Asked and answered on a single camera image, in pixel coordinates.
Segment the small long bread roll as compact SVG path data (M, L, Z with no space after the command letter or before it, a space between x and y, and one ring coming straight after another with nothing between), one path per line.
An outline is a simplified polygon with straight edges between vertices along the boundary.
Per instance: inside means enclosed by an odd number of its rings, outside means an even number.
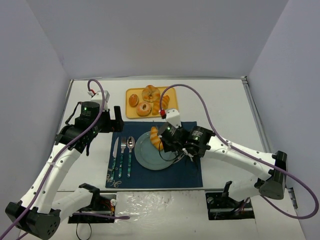
M151 144L158 150L159 149L159 143L161 139L158 136L158 129L155 126L152 126L150 129L150 142Z

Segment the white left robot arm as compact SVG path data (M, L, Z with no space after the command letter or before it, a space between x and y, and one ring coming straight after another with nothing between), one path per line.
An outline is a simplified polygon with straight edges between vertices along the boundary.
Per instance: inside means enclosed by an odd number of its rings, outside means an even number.
M27 193L10 202L5 213L13 225L41 240L50 239L60 223L84 208L96 208L102 199L100 189L81 184L73 193L55 201L56 193L75 161L89 154L91 142L99 133L121 132L124 128L120 106L110 111L94 101L81 102L74 124L66 123L56 136L49 159Z

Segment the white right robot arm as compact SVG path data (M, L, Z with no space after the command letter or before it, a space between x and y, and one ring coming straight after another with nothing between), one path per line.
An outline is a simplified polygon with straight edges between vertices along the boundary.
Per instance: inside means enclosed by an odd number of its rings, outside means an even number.
M224 193L240 202L261 195L273 200L284 197L287 154L256 151L242 145L219 139L212 130L194 126L186 130L165 122L158 130L165 152L182 152L191 159L220 160L251 173L247 180L229 180Z

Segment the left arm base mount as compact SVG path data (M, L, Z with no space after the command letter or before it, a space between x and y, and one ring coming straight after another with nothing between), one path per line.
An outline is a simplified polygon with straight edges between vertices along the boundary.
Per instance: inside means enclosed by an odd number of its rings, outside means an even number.
M101 194L95 206L81 208L78 212L98 215L115 216L117 196L115 194ZM114 219L93 215L72 215L67 219L68 224L113 224Z

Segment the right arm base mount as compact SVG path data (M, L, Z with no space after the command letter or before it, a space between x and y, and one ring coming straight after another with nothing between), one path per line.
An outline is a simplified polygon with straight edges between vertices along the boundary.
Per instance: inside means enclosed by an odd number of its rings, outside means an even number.
M209 221L254 219L255 214L250 199L235 201L223 197L221 191L206 192L206 207Z

